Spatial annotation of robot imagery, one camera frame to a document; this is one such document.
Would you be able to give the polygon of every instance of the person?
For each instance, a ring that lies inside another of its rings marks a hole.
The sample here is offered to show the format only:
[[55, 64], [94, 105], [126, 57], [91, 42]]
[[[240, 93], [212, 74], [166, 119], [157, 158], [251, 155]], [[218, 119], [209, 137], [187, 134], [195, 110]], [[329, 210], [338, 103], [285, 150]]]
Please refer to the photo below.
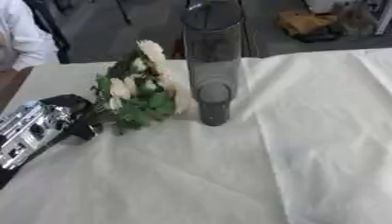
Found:
[[0, 0], [0, 82], [51, 62], [59, 63], [57, 48], [36, 26], [31, 9], [23, 0]]

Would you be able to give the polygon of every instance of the chair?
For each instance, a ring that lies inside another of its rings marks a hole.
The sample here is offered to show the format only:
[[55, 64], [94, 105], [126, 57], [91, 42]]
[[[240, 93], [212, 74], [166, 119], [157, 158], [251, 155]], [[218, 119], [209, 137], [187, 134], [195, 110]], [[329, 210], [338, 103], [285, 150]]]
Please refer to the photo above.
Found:
[[24, 2], [31, 8], [34, 16], [34, 21], [37, 26], [50, 34], [52, 34], [54, 43], [59, 48], [58, 57], [61, 64], [69, 64], [68, 56], [71, 45], [64, 36], [61, 29], [56, 25], [56, 22], [47, 7], [45, 0], [24, 0]]

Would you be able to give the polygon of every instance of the green leaf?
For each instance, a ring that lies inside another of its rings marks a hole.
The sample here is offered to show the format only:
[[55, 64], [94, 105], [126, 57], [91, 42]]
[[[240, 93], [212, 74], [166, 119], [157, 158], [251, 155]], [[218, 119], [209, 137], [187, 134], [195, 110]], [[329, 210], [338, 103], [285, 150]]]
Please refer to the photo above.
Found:
[[146, 107], [148, 105], [148, 102], [146, 100], [138, 99], [138, 98], [131, 98], [128, 100], [128, 102], [132, 103], [137, 107]]
[[150, 117], [142, 110], [132, 105], [130, 101], [122, 101], [122, 108], [119, 109], [119, 116], [126, 121], [133, 121], [139, 123], [141, 126], [150, 124]]
[[175, 111], [174, 102], [172, 100], [166, 101], [165, 104], [156, 108], [156, 111], [163, 116], [170, 116], [174, 114]]
[[103, 98], [108, 101], [110, 99], [110, 79], [106, 76], [97, 76], [96, 83], [98, 85], [98, 90], [102, 92]]
[[161, 113], [159, 113], [158, 111], [156, 111], [155, 109], [150, 109], [147, 108], [145, 111], [145, 114], [149, 117], [151, 117], [152, 119], [154, 119], [155, 121], [162, 121], [165, 119], [164, 115], [161, 115]]
[[166, 92], [156, 93], [149, 99], [149, 106], [151, 108], [157, 108], [165, 104], [168, 99], [169, 97], [167, 97]]

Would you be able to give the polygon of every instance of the white object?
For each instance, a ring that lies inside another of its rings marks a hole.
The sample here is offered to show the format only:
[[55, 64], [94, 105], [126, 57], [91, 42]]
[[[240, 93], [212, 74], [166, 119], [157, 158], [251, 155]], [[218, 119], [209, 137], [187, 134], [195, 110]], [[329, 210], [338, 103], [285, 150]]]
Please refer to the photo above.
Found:
[[57, 61], [56, 52], [51, 35], [35, 25], [22, 0], [0, 1], [0, 71]]
[[356, 0], [304, 0], [313, 13], [327, 13], [335, 4], [352, 3]]
[[[228, 123], [204, 126], [194, 107], [125, 136], [107, 129], [82, 147], [59, 144], [0, 191], [1, 223], [389, 223], [391, 55], [244, 59]], [[51, 95], [93, 98], [88, 87], [108, 65], [37, 67], [6, 111]], [[168, 66], [187, 88], [186, 63]]]

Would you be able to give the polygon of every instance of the flower bouquet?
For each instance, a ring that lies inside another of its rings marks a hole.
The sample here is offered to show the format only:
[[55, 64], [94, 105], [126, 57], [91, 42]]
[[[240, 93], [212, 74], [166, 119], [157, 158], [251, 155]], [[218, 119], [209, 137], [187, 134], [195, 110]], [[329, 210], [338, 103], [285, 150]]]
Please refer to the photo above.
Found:
[[184, 109], [161, 46], [149, 40], [139, 41], [137, 46], [105, 75], [97, 75], [92, 87], [95, 114], [114, 122], [121, 133], [161, 122]]

